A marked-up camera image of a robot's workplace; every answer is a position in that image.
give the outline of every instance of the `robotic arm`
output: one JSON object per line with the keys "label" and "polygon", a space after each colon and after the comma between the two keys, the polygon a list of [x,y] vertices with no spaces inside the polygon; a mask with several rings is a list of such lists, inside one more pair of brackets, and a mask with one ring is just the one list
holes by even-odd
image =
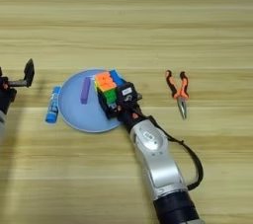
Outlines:
{"label": "robotic arm", "polygon": [[[188,194],[188,190],[197,187],[203,179],[203,167],[198,156],[184,142],[166,133],[152,116],[142,113],[137,103],[141,95],[133,83],[124,82],[117,87],[116,93],[115,106],[107,106],[101,92],[98,92],[99,102],[107,118],[116,116],[126,126],[160,223],[205,224]],[[194,159],[199,178],[192,185],[186,186],[168,152],[168,141],[184,146]]]}
{"label": "robotic arm", "polygon": [[3,77],[2,70],[0,68],[0,140],[3,137],[6,115],[8,109],[15,101],[17,90],[14,87],[30,87],[33,83],[35,76],[35,66],[32,60],[26,65],[25,77],[18,81],[9,81],[8,77]]}

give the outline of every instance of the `pliers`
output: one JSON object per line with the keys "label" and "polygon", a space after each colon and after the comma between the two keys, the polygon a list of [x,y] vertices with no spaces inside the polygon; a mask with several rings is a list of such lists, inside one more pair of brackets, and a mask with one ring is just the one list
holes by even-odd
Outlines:
{"label": "pliers", "polygon": [[189,99],[189,94],[187,93],[188,88],[188,78],[184,71],[181,71],[180,78],[182,79],[181,90],[178,91],[175,87],[174,79],[170,70],[166,71],[166,81],[172,92],[172,97],[177,100],[178,108],[183,119],[187,118],[187,106],[186,100]]}

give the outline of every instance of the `purple block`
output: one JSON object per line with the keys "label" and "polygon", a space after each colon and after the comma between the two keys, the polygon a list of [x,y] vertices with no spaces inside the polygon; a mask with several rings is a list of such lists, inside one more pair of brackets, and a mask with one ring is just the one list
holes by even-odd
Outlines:
{"label": "purple block", "polygon": [[91,85],[91,80],[89,77],[86,77],[83,82],[83,90],[82,90],[82,94],[81,94],[81,104],[87,104],[87,102],[88,102],[90,85]]}

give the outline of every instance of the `orange pliers handle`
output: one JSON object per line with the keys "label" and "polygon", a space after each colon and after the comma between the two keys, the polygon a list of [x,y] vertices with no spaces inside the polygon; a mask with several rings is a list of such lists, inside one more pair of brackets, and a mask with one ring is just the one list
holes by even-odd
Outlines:
{"label": "orange pliers handle", "polygon": [[185,100],[187,100],[189,99],[189,94],[187,93],[189,81],[184,71],[180,73],[180,78],[182,79],[182,87],[181,90],[178,91],[172,77],[172,72],[170,70],[166,71],[166,81],[172,92],[172,97],[177,100],[180,96],[182,96]]}

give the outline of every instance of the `wooden table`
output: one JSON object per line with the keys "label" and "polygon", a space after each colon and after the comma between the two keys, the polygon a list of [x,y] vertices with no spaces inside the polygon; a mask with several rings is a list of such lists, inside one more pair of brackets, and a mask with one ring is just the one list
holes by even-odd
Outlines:
{"label": "wooden table", "polygon": [[[209,224],[252,223],[253,0],[0,0],[0,64],[19,90],[0,149],[3,224],[157,224],[128,135],[44,122],[51,88],[91,67],[118,69],[141,105],[200,155],[191,192]],[[190,79],[183,121],[164,72]],[[187,182],[195,170],[171,151]]]}

